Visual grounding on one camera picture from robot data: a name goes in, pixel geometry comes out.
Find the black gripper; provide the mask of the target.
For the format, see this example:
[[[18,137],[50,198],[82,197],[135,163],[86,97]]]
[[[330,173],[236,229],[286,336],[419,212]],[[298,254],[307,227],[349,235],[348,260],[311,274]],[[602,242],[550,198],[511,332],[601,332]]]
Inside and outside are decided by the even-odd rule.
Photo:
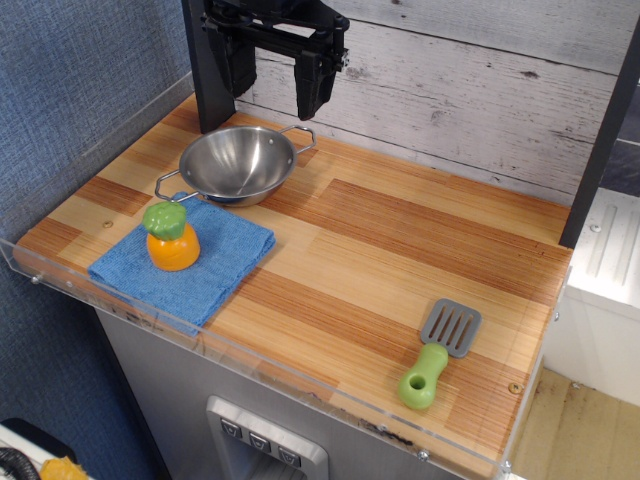
[[[321,1],[206,1],[202,22],[232,95],[254,84],[257,48],[296,58],[300,120],[310,120],[330,100],[336,72],[348,63],[349,20]]]

